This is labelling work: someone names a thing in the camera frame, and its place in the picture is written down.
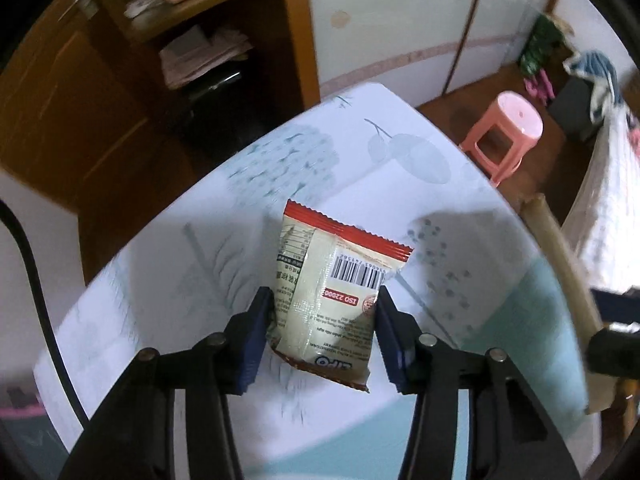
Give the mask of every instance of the white wall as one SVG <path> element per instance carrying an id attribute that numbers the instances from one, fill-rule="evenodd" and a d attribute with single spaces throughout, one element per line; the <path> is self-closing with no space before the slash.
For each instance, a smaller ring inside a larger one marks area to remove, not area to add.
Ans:
<path id="1" fill-rule="evenodd" d="M 558 0 L 554 14 L 567 21 L 575 35 L 571 43 L 581 51 L 600 50 L 616 67 L 619 81 L 628 81 L 636 67 L 607 20 L 589 0 Z"/>
<path id="2" fill-rule="evenodd" d="M 516 61 L 547 0 L 479 0 L 448 91 Z"/>
<path id="3" fill-rule="evenodd" d="M 54 327 L 84 291 L 78 218 L 0 170 L 0 198 L 22 224 Z M 0 224 L 0 384 L 30 375 L 44 339 L 13 237 Z"/>
<path id="4" fill-rule="evenodd" d="M 365 80 L 418 105 L 442 92 L 472 0 L 310 0 L 322 97 Z"/>

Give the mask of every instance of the table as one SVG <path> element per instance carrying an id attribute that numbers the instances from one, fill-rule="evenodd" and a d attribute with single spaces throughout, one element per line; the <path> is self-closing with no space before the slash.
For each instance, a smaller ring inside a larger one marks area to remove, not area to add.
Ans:
<path id="1" fill-rule="evenodd" d="M 94 279 L 57 331 L 89 415 L 139 349 L 190 348 L 243 311 L 259 285 L 273 285 L 290 197 L 414 247 L 386 280 L 396 305 L 458 348 L 504 348 L 565 437 L 585 421 L 574 330 L 537 245 L 466 156 L 379 84 L 336 95 L 233 156 Z M 294 370 L 267 349 L 256 383 L 229 399 L 246 475 L 395 478 L 414 398 L 387 381 L 377 345 L 370 370 L 366 394 Z M 34 374 L 72 446 L 79 427 L 46 354 Z M 461 394 L 457 460 L 466 460 L 465 402 Z M 185 478 L 179 396 L 177 406 L 177 477 Z"/>

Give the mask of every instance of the wooden shelf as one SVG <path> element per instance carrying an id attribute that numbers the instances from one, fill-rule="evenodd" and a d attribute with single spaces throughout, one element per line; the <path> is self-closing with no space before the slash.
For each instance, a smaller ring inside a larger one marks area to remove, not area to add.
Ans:
<path id="1" fill-rule="evenodd" d="M 133 36 L 148 41 L 211 7 L 229 0 L 185 0 L 179 4 L 162 4 L 146 10 L 131 20 Z"/>

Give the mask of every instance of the plastic food bag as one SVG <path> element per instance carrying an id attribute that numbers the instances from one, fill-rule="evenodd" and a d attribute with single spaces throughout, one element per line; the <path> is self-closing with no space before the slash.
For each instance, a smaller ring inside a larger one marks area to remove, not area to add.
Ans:
<path id="1" fill-rule="evenodd" d="M 289 200 L 278 251 L 273 350 L 296 368 L 366 391 L 378 290 L 411 251 Z"/>

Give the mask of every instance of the white bedsheet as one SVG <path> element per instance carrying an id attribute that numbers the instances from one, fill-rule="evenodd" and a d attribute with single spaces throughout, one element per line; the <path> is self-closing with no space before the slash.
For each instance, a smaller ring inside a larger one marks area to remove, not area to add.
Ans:
<path id="1" fill-rule="evenodd" d="M 562 234 L 590 286 L 619 294 L 640 286 L 640 161 L 628 141 L 626 105 L 605 118 Z"/>
<path id="2" fill-rule="evenodd" d="M 588 424 L 580 352 L 550 266 L 482 173 L 379 84 L 335 96 L 242 150 L 96 277 L 56 334 L 89 415 L 138 350 L 189 348 L 243 311 L 259 285 L 273 285 L 289 197 L 413 246 L 386 283 L 398 307 L 453 346 L 504 348 L 565 436 Z M 246 476 L 395 478 L 415 399 L 388 382 L 377 345 L 369 367 L 364 394 L 294 370 L 267 349 L 255 384 L 229 399 Z M 72 446 L 77 421 L 46 356 L 34 374 Z M 176 416 L 184 432 L 180 406 Z"/>

